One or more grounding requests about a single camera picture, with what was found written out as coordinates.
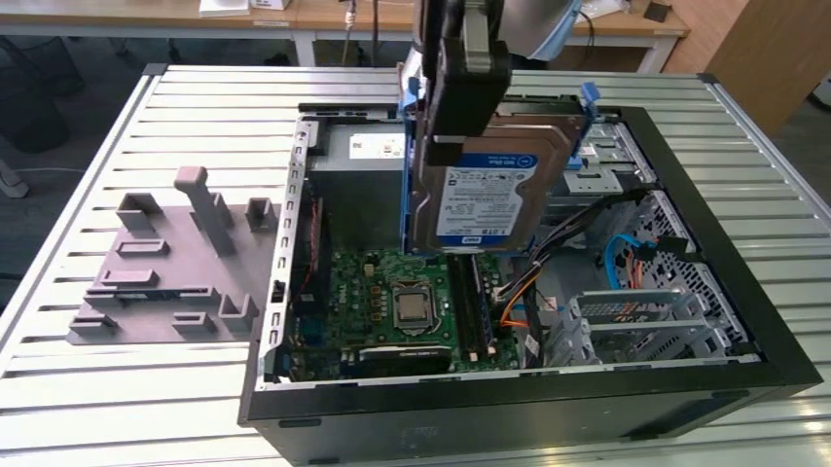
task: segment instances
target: metal slat surface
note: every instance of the metal slat surface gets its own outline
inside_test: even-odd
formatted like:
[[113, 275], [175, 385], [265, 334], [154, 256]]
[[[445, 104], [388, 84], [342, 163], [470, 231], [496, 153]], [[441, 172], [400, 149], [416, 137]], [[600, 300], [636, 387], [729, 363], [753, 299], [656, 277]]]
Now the metal slat surface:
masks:
[[[788, 326], [831, 379], [831, 233], [782, 162], [748, 137], [689, 76], [518, 72], [512, 93], [578, 92], [594, 81], [608, 105], [644, 107], [666, 136]], [[42, 266], [6, 309], [19, 321], [0, 352], [0, 455], [3, 465], [287, 465], [235, 426], [246, 343], [71, 346], [66, 324], [119, 225], [122, 195], [183, 204], [170, 186], [181, 165], [211, 169], [227, 204], [281, 201], [295, 106], [394, 102], [394, 70], [170, 66], [145, 80], [126, 124], [79, 201], [43, 244]], [[781, 465], [831, 462], [831, 383], [758, 404], [676, 440], [472, 454], [382, 465], [700, 466], [726, 457]]]

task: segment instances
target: chip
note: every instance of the chip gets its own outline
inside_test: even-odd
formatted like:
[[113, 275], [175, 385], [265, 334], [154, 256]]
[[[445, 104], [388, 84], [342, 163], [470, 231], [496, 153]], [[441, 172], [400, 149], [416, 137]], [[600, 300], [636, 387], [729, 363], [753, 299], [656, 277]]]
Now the chip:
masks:
[[421, 293], [398, 295], [398, 319], [413, 321], [426, 319], [426, 295]]
[[393, 326], [408, 336], [433, 327], [434, 305], [428, 281], [397, 281], [392, 284]]

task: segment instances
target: motherboard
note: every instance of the motherboard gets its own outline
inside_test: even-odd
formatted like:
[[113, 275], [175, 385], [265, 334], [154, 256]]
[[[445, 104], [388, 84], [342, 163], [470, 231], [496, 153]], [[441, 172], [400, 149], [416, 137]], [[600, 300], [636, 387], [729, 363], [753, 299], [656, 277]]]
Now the motherboard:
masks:
[[[470, 287], [457, 283], [457, 264], [474, 269], [464, 279], [474, 278], [477, 295], [460, 293]], [[358, 359], [374, 359], [381, 371], [372, 374], [384, 376], [406, 374], [412, 365], [437, 365], [448, 374], [517, 368], [513, 337], [500, 333], [489, 314], [500, 282], [488, 255], [460, 260], [333, 250], [327, 310], [298, 317], [303, 380], [366, 377], [352, 371]], [[413, 351], [421, 355], [408, 359]]]

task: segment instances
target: green circuit board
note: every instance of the green circuit board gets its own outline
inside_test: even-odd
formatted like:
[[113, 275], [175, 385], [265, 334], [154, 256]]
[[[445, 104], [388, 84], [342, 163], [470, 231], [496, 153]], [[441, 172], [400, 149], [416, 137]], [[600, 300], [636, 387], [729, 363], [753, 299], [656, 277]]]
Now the green circuit board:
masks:
[[[496, 259], [476, 258], [488, 288], [501, 283]], [[314, 344], [325, 348], [421, 343], [452, 349], [450, 372], [508, 370], [517, 366], [510, 335], [492, 343], [494, 353], [470, 362], [458, 351], [456, 317], [450, 296], [446, 262], [406, 256], [397, 250], [364, 252], [334, 250], [330, 263], [329, 307], [323, 321], [301, 322], [301, 334], [315, 334]], [[393, 318], [393, 296], [405, 288], [428, 290], [434, 315], [430, 326], [420, 331], [402, 330]], [[337, 379], [337, 359], [309, 355], [309, 379]]]

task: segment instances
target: hard drive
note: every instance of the hard drive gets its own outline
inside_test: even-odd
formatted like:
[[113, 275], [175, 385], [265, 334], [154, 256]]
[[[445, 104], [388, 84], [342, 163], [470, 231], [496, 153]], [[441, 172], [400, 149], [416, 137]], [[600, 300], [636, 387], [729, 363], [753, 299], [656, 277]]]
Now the hard drive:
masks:
[[505, 103], [482, 135], [464, 141], [453, 165], [410, 158], [405, 249], [414, 254], [522, 251], [586, 121], [573, 100]]

